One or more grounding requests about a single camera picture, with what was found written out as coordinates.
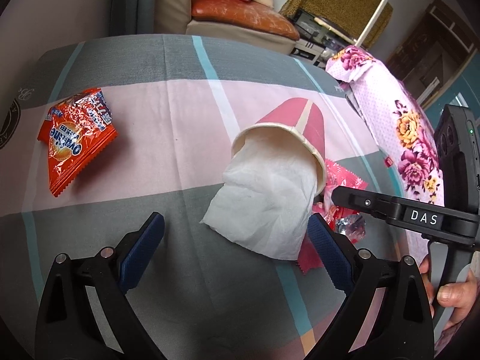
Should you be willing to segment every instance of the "black circular logo on fabric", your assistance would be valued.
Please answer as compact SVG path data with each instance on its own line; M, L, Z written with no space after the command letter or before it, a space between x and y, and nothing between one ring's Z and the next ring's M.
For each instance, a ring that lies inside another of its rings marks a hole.
M14 134L15 129L18 126L18 121L20 120L20 105L17 100L14 99L11 107L8 111L5 122L3 123L2 128L0 129L0 149L2 149L11 136Z

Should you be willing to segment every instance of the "orange ovaltine packet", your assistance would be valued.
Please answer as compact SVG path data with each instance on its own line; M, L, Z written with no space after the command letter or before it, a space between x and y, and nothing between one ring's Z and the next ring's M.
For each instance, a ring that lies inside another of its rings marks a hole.
M51 107L38 133L49 145L50 191L57 197L115 137L102 91L92 88Z

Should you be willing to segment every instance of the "blue gripper pad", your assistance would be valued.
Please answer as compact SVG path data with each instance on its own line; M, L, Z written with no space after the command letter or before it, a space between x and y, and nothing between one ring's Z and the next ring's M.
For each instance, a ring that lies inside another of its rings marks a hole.
M140 235L121 264L118 287L124 295L128 290L137 287L164 234L165 219L158 214Z
M330 235L332 230L316 217L310 216L307 234L315 250L322 259L328 275L337 290L342 290L348 296L353 290L352 267Z

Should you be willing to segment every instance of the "human hand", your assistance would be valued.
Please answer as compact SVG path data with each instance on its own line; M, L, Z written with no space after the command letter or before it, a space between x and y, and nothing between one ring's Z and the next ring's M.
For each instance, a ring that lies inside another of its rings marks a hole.
M428 279L428 270L430 261L426 256L418 267L422 274L423 284L427 290L428 302L430 303L431 315L434 315L434 308L431 305L434 301L434 286ZM456 325L464 320L470 312L477 298L477 278L470 269L465 283L452 283L440 287L437 294L437 300L442 307L455 307L450 320L445 325L444 330Z

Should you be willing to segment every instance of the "patterned blanket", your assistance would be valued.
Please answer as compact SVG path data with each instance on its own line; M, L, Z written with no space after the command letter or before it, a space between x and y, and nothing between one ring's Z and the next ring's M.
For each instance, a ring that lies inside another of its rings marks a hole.
M118 138L54 198L37 133L54 102L89 87L102 88ZM221 187L233 138L292 97L321 109L328 159L372 191L401 195L399 174L386 167L337 82L317 67L246 44L174 35L45 53L18 91L0 146L0 314L19 342L33 353L38 303L57 254L93 256L158 211L166 237L127 298L164 354L303 359L344 299L325 269L303 275L294 263L243 249L199 223ZM408 253L405 231L366 222L358 247L379 258ZM106 343L118 349L88 290ZM356 346L368 337L381 295Z

